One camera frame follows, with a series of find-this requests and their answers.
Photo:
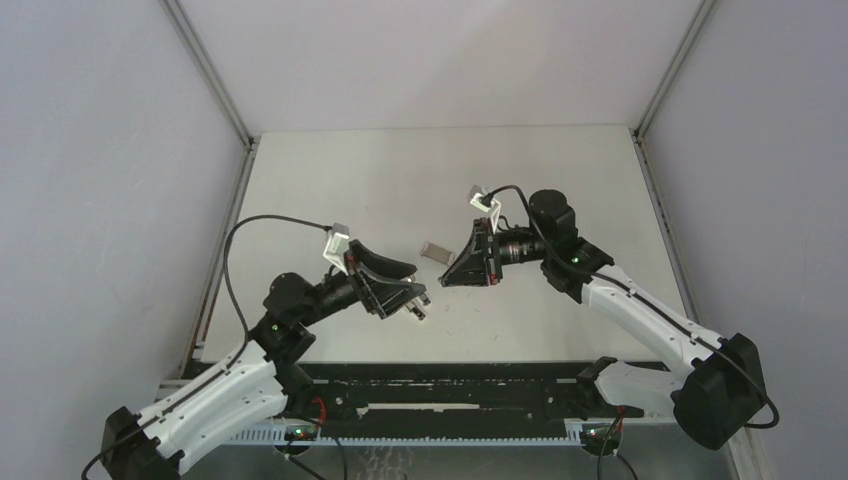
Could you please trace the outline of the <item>pink stapler top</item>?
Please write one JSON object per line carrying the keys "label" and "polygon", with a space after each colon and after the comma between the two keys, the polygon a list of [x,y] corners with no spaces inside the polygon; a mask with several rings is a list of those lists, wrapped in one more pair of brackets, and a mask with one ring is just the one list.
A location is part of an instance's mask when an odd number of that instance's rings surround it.
{"label": "pink stapler top", "polygon": [[406,310],[418,321],[423,321],[427,318],[425,311],[417,306],[407,306]]}

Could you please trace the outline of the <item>white stapler base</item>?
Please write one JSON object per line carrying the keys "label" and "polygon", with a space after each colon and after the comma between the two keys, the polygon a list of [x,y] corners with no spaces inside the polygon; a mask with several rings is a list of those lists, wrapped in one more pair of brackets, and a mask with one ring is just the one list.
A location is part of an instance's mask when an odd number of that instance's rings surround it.
{"label": "white stapler base", "polygon": [[415,298],[415,302],[422,307],[426,307],[431,304],[431,299],[427,293],[422,293]]}

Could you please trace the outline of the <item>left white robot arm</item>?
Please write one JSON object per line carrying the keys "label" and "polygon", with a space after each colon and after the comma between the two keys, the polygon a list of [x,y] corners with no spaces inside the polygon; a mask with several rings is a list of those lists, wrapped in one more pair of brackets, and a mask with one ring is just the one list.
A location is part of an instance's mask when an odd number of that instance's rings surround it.
{"label": "left white robot arm", "polygon": [[313,380],[298,362],[316,340],[309,326],[356,304],[386,319],[426,299],[415,265],[358,240],[349,242],[341,263],[340,272],[318,283],[294,272],[277,276],[264,315],[239,346],[160,401],[107,417],[96,462],[113,479],[178,479],[257,422],[305,414]]}

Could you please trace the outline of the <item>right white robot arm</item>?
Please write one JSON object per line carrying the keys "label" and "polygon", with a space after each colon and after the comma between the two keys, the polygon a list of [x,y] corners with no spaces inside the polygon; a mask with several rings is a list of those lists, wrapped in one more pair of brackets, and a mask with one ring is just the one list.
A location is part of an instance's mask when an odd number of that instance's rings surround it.
{"label": "right white robot arm", "polygon": [[475,186],[469,203],[483,212],[444,287],[493,287],[508,265],[536,262],[547,283],[613,321],[662,363],[662,370],[602,357],[577,377],[578,416],[640,410],[673,418],[696,443],[717,450],[739,430],[771,429],[780,413],[767,392],[759,351],[748,337],[710,330],[641,288],[614,259],[579,233],[566,196],[514,186],[528,226],[501,229],[496,190]]}

